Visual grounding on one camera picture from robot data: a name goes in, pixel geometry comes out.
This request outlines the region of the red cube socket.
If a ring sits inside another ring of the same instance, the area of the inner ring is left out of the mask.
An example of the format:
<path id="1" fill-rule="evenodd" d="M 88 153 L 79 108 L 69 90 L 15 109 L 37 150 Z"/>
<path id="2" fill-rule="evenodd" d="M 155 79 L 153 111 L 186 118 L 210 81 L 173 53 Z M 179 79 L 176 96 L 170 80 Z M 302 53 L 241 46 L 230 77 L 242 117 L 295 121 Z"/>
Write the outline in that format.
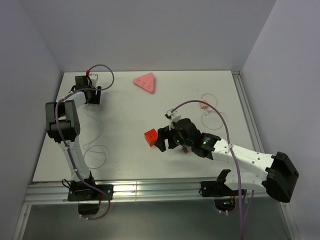
<path id="1" fill-rule="evenodd" d="M 158 139 L 158 132 L 153 128 L 153 129 L 144 133 L 144 138 L 145 138 L 147 144 L 150 147 L 152 147 L 155 145 L 155 142 Z"/>

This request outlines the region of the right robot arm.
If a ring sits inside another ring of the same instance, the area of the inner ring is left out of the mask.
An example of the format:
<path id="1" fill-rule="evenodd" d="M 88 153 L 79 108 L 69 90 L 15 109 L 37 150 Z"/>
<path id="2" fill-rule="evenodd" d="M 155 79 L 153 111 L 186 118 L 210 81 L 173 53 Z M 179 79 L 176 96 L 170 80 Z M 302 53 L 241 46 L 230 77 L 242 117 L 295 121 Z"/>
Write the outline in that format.
<path id="1" fill-rule="evenodd" d="M 201 158 L 215 162 L 235 164 L 242 173 L 223 169 L 215 180 L 200 184 L 203 197 L 227 197 L 243 195 L 245 191 L 266 192 L 282 203 L 291 201 L 299 173 L 287 154 L 266 154 L 237 145 L 225 139 L 201 132 L 188 118 L 183 118 L 157 130 L 155 146 L 164 152 L 178 146 L 186 147 Z"/>

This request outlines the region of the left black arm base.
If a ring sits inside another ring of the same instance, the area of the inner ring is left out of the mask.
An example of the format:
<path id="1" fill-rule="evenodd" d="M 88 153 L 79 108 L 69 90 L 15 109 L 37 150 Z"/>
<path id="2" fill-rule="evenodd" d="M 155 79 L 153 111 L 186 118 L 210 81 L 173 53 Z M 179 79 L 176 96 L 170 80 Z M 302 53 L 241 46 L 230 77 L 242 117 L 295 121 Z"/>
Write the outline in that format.
<path id="1" fill-rule="evenodd" d="M 89 180 L 89 184 L 99 189 L 101 192 L 106 194 L 103 195 L 101 192 L 94 190 L 81 181 L 67 181 L 62 179 L 61 183 L 68 189 L 68 202 L 78 202 L 78 213 L 85 215 L 86 217 L 93 217 L 100 210 L 102 201 L 112 200 L 114 193 L 114 186 L 112 184 L 98 184 L 94 180 Z"/>

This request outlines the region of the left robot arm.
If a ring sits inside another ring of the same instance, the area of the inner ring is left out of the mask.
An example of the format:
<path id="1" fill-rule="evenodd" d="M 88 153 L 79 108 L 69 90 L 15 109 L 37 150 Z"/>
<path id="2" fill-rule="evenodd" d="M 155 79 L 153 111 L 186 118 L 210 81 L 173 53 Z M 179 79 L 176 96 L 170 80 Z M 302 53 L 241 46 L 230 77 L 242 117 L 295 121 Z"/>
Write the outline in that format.
<path id="1" fill-rule="evenodd" d="M 79 194 L 86 200 L 95 198 L 98 188 L 81 151 L 79 143 L 81 126 L 77 109 L 85 104 L 100 103 L 102 87 L 98 86 L 97 82 L 97 74 L 76 76 L 71 91 L 89 90 L 73 93 L 61 103 L 45 104 L 46 132 L 63 151 L 71 172 L 71 186 L 78 187 L 85 181 L 79 189 Z"/>

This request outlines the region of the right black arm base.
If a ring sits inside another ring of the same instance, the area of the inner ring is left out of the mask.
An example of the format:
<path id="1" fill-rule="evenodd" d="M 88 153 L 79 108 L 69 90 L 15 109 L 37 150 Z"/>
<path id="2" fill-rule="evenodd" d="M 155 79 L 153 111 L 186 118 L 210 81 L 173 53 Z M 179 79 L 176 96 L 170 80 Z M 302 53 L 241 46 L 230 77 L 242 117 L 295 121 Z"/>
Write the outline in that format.
<path id="1" fill-rule="evenodd" d="M 217 181 L 201 181 L 199 194 L 204 198 L 218 198 L 214 200 L 215 207 L 220 211 L 232 211 L 236 208 L 238 190 L 231 190 Z"/>

